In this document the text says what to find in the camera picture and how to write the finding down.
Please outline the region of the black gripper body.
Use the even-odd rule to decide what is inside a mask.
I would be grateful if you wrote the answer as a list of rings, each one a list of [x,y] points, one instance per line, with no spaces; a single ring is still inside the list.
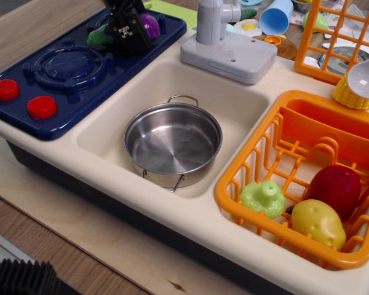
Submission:
[[[141,0],[104,0],[103,3],[111,14],[145,13],[145,7]]]

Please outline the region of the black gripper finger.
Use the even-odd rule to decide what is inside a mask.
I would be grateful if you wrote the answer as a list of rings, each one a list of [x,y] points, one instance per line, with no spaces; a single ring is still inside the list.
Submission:
[[[113,41],[128,53],[148,50],[151,39],[147,34],[136,8],[109,8],[108,27],[113,33]]]

